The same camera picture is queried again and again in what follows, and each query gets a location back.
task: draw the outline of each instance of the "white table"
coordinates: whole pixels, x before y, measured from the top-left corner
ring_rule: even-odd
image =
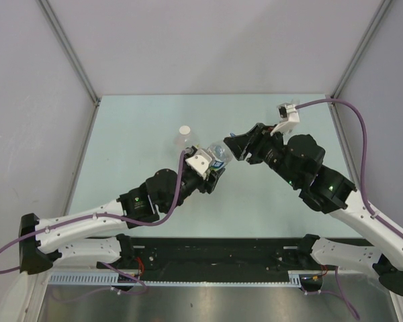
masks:
[[[257,122],[279,122],[276,106],[324,95],[105,96],[69,213],[102,205],[138,187],[162,168],[177,169],[173,139],[189,125],[203,147]],[[326,150],[324,164],[348,175],[327,104],[300,111],[293,135],[310,133]],[[195,193],[158,227],[125,231],[134,237],[359,237],[344,223],[309,209],[298,191],[265,164],[233,160],[211,195]]]

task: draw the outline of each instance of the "reflective metal surface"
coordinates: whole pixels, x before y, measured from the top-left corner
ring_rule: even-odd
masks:
[[[361,321],[397,321],[389,293],[361,275],[342,276],[343,288]],[[305,296],[298,288],[150,287],[141,296],[108,290],[73,303],[95,286],[49,286],[39,322],[58,321],[354,321],[346,305],[328,294]],[[338,291],[333,275],[324,290]]]

